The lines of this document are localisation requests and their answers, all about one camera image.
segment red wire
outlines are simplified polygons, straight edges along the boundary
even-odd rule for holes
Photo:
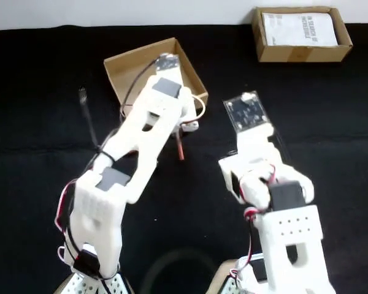
[[[178,149],[178,159],[184,160],[184,151],[183,151],[183,143],[182,139],[180,138],[180,132],[176,133],[176,143],[177,143],[177,149]]]
[[[276,172],[276,168],[275,168],[275,165],[274,164],[270,164],[273,168],[273,171],[272,171],[272,174],[269,178],[269,180],[267,181],[267,185],[271,184],[272,182],[274,182],[275,180],[275,172]]]

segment white wire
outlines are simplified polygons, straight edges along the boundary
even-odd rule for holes
[[[59,259],[62,261],[62,262],[64,262],[65,263],[65,261],[64,261],[64,257],[62,257],[61,256],[61,254],[60,254],[60,251],[61,250],[64,250],[64,246],[59,246],[58,248],[57,248],[57,256],[59,257]]]
[[[202,99],[200,99],[198,96],[196,96],[196,95],[192,95],[192,98],[193,99],[195,99],[195,100],[197,100],[197,101],[199,101],[199,103],[202,105],[202,111],[195,117],[195,118],[193,118],[193,119],[191,119],[191,120],[189,120],[189,121],[184,121],[184,122],[182,122],[182,124],[189,124],[189,123],[191,123],[191,122],[193,122],[193,121],[197,121],[199,118],[201,118],[203,115],[204,115],[204,113],[206,112],[206,104],[203,102],[203,100]]]

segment metal base plate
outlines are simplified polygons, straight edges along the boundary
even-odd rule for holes
[[[226,279],[219,294],[240,294],[240,290],[236,287],[236,283],[232,277]]]
[[[131,291],[121,274],[117,274],[112,280],[106,281],[111,294],[131,294]],[[82,277],[74,274],[69,280],[61,294],[95,294],[98,290],[99,294],[107,294],[101,281],[96,281],[89,277]]]

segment perforated metal bracket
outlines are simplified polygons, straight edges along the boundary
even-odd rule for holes
[[[111,294],[131,294],[121,274],[117,274],[112,280],[106,281],[106,284]],[[74,274],[65,288],[61,291],[61,294],[94,294],[97,290],[99,294],[107,294],[101,281]]]

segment circuit board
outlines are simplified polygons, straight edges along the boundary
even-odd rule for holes
[[[241,96],[223,103],[236,133],[269,122],[256,91],[245,92]]]

